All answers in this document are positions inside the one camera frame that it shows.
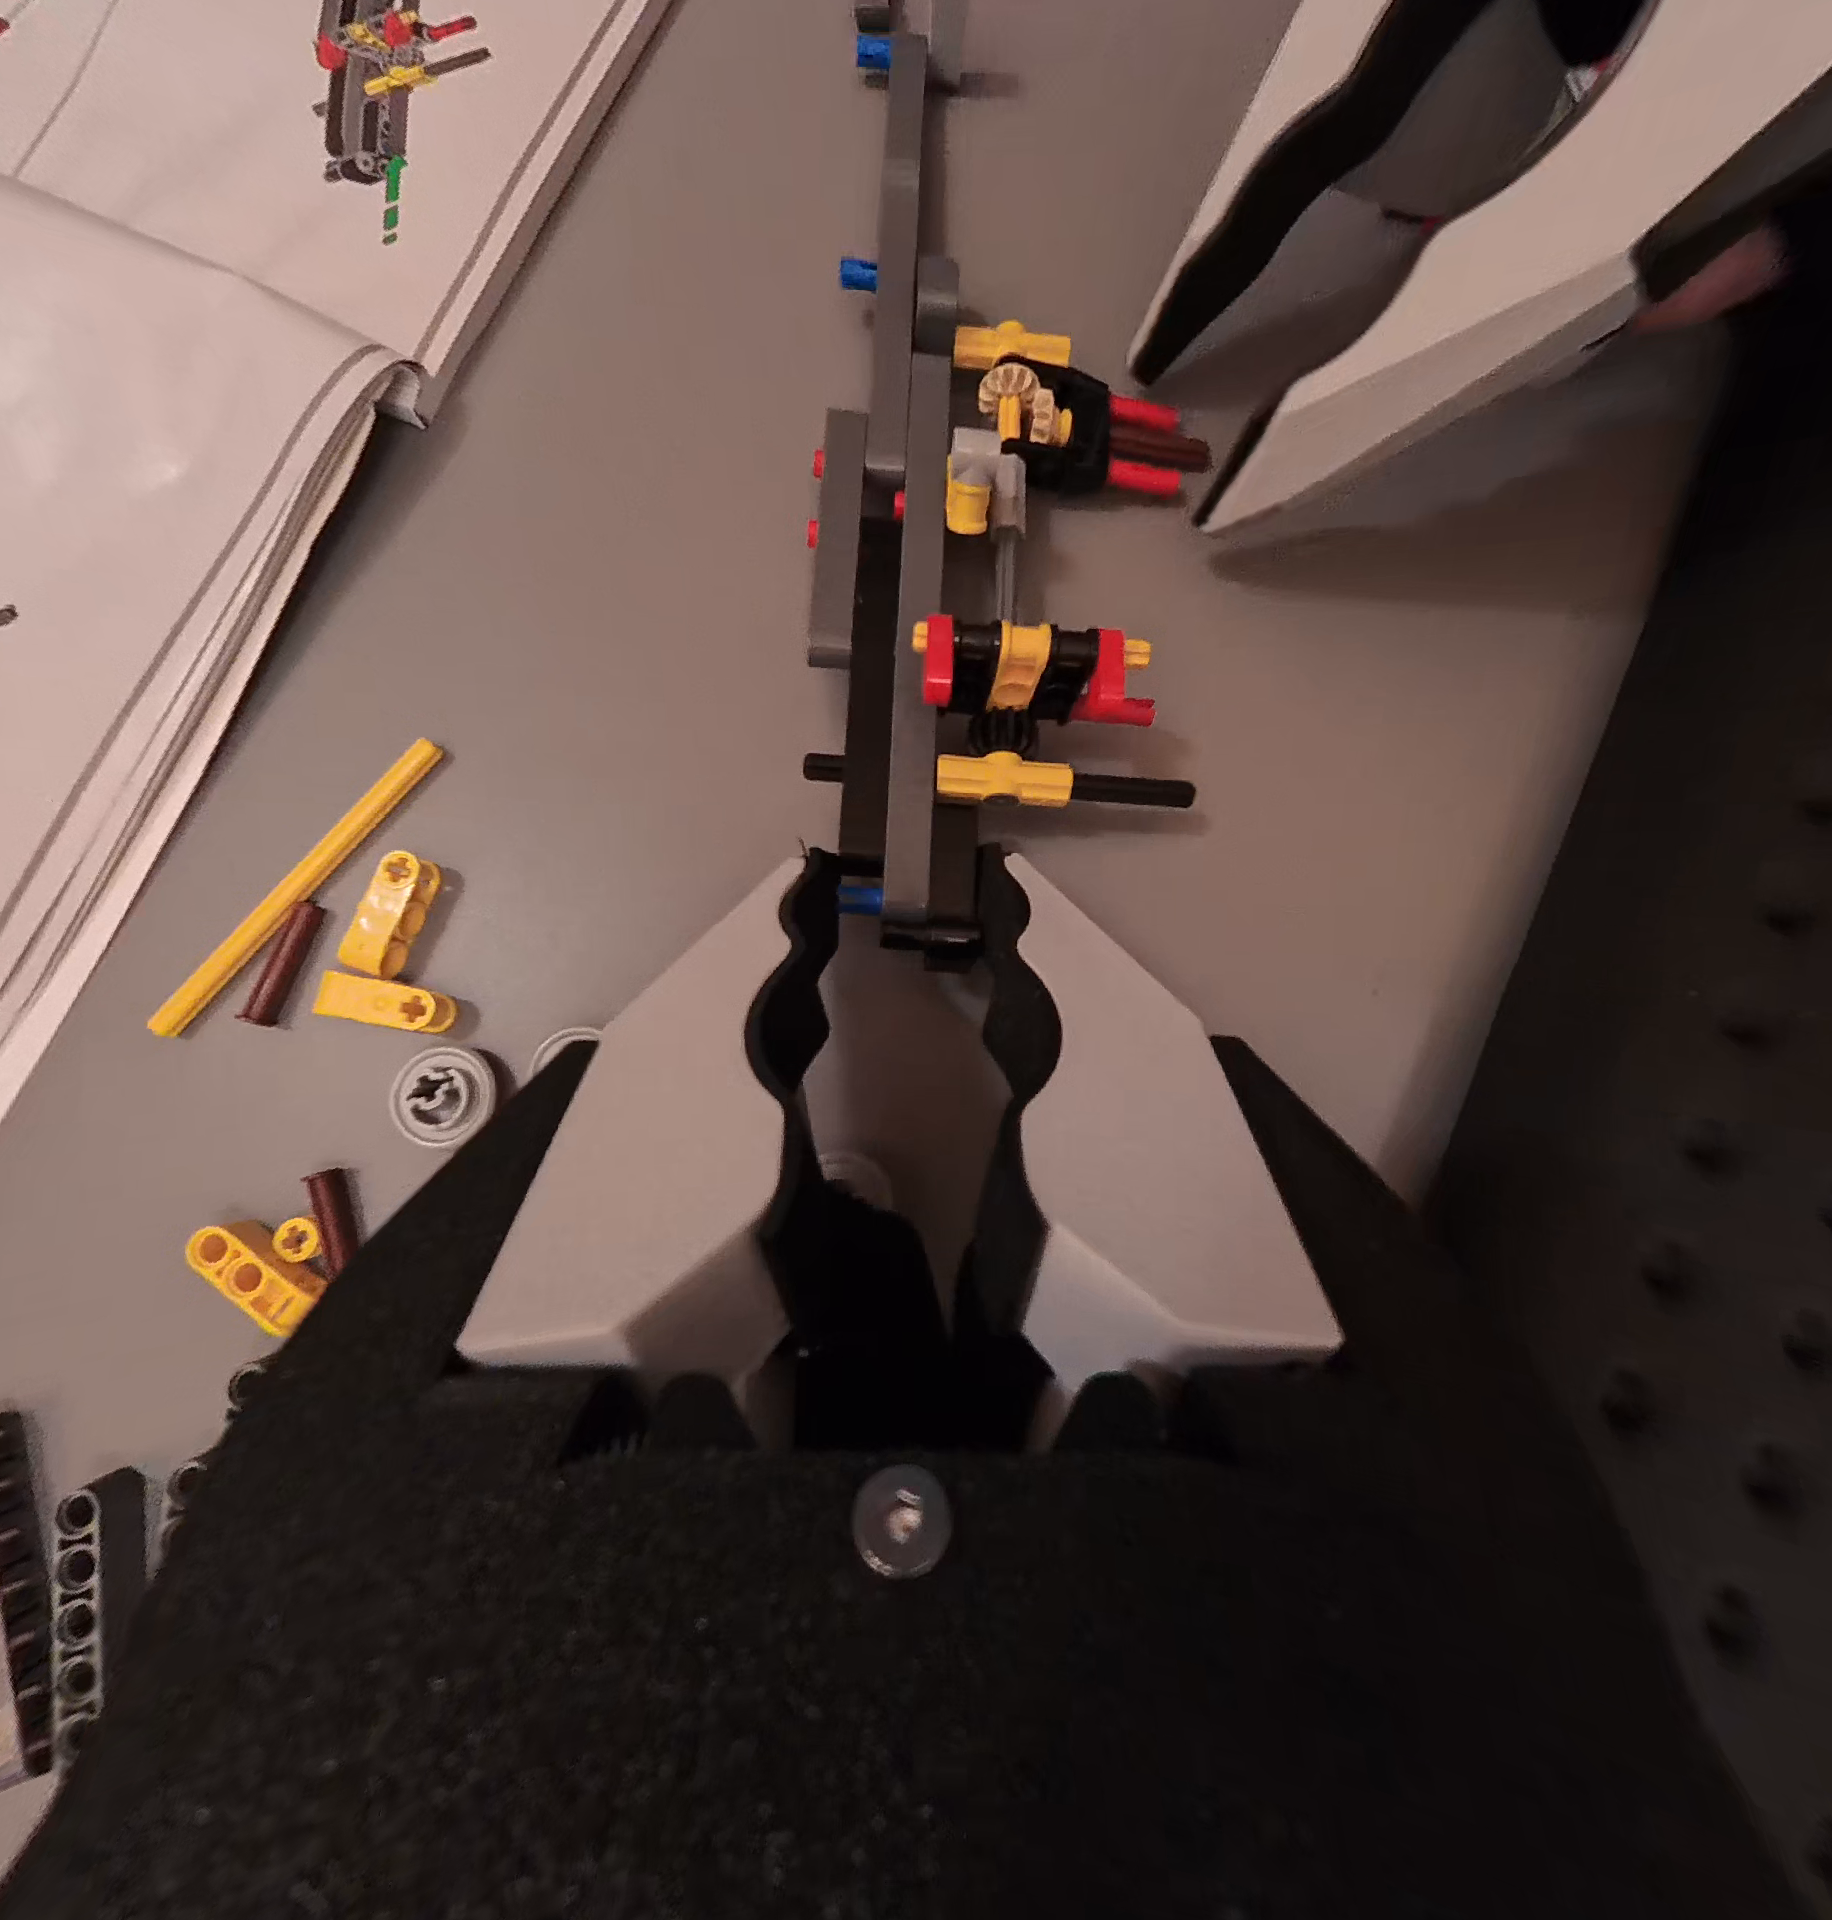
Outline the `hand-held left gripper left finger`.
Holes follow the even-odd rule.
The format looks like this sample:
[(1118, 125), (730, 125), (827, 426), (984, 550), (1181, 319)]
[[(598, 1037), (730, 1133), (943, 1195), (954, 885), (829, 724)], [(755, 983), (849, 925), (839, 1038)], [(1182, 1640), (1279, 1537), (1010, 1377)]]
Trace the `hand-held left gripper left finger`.
[(467, 1364), (756, 1371), (783, 1297), (756, 1224), (803, 1067), (756, 1067), (764, 991), (832, 950), (839, 868), (783, 860), (605, 1027), (459, 1332)]

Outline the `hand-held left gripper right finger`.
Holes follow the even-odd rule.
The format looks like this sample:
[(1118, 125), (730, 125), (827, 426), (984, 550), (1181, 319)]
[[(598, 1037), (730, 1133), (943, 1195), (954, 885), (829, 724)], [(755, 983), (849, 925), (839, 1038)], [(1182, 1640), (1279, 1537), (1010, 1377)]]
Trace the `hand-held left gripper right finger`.
[(1333, 1308), (1209, 1027), (1022, 853), (980, 850), (978, 920), (1005, 1105), (972, 1328), (1056, 1382), (1332, 1357)]

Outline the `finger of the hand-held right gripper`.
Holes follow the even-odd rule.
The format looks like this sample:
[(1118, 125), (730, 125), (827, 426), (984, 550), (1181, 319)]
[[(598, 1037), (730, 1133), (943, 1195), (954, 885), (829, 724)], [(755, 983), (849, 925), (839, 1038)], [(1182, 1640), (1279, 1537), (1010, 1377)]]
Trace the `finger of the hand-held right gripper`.
[(1133, 338), (1156, 384), (1271, 267), (1297, 219), (1398, 129), (1456, 46), (1452, 0), (1306, 0)]
[(1274, 384), (1216, 462), (1203, 533), (1274, 538), (1364, 472), (1588, 364), (1645, 309), (1641, 234), (1802, 92), (1832, 87), (1832, 0), (1581, 12), (1456, 5), (1456, 46), (1384, 149), (1223, 315), (1268, 288), (1279, 315), (1337, 297), (1322, 276), (1290, 289), (1308, 213), (1358, 206), (1408, 231), (1381, 309)]

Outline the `grey lego beam assembly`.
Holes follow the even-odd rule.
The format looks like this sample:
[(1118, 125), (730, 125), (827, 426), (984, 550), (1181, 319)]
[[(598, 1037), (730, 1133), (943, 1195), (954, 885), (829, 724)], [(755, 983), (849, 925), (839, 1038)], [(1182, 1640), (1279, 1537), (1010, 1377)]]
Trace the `grey lego beam assembly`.
[(812, 460), (807, 665), (844, 669), (839, 908), (931, 972), (980, 950), (984, 809), (1192, 809), (1189, 779), (1083, 776), (1056, 727), (1150, 727), (1133, 691), (1150, 646), (1118, 626), (1022, 625), (1031, 503), (1174, 503), (1209, 468), (1167, 403), (1072, 368), (1066, 333), (968, 319), (947, 254), (927, 254), (931, 120), (962, 87), (966, 5), (854, 5), (854, 69), (884, 87), (874, 254), (844, 258), (873, 297), (873, 390), (832, 410)]

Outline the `lego instruction booklet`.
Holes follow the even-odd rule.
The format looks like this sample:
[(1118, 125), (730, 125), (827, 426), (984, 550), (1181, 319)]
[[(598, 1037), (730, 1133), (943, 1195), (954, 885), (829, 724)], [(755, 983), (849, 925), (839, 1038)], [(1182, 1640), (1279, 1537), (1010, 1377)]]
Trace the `lego instruction booklet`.
[(0, 1119), (666, 12), (0, 5)]

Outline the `yellow lego axle connector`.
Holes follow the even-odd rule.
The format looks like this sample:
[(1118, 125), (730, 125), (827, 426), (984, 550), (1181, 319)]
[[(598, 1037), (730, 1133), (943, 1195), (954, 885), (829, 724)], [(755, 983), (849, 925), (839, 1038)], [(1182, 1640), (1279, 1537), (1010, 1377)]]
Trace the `yellow lego axle connector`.
[(330, 968), (317, 985), (312, 1014), (410, 1037), (447, 1037), (459, 1017), (459, 1000), (413, 983)]

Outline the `yellow three-hole lego beam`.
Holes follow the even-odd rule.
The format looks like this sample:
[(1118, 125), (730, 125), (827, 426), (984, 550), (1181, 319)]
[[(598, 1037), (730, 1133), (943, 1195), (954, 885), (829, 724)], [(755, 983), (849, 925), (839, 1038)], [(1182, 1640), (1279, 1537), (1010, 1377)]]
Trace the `yellow three-hole lego beam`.
[(309, 1260), (287, 1260), (260, 1219), (197, 1224), (185, 1262), (268, 1340), (295, 1333), (330, 1292), (330, 1278)]

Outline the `long yellow lego axle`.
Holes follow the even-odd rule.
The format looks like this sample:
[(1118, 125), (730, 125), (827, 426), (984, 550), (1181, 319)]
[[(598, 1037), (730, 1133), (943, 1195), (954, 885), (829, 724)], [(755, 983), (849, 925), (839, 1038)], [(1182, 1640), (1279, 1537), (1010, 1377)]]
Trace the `long yellow lego axle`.
[(302, 860), (210, 947), (210, 956), (153, 1012), (148, 1031), (176, 1038), (242, 966), (274, 942), (290, 908), (317, 888), (444, 765), (447, 750), (417, 735), (309, 850)]

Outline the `person's right hand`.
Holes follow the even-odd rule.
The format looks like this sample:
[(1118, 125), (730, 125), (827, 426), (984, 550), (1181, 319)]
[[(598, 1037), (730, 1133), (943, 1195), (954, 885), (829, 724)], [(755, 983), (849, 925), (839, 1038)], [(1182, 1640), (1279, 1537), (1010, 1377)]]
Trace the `person's right hand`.
[(1789, 247), (1780, 229), (1764, 225), (1726, 244), (1712, 262), (1707, 262), (1692, 276), (1686, 276), (1664, 297), (1651, 297), (1635, 323), (1641, 333), (1671, 333), (1711, 323), (1751, 297), (1764, 297), (1789, 276)]

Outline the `yellow angled technic beams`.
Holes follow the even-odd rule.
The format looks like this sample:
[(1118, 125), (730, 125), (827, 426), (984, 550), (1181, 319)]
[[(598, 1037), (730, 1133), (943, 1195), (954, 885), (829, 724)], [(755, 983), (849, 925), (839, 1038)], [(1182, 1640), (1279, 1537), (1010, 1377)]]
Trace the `yellow angled technic beams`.
[(444, 868), (413, 850), (383, 850), (350, 930), (335, 942), (347, 972), (397, 983), (444, 893)]

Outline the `black perforated panel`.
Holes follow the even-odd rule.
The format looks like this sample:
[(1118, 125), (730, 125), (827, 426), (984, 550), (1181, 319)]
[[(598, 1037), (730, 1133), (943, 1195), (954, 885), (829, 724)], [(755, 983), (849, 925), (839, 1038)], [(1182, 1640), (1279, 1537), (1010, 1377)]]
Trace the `black perforated panel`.
[(1832, 1917), (1832, 182), (1770, 225), (1430, 1193), (1686, 1711), (1664, 1917)]

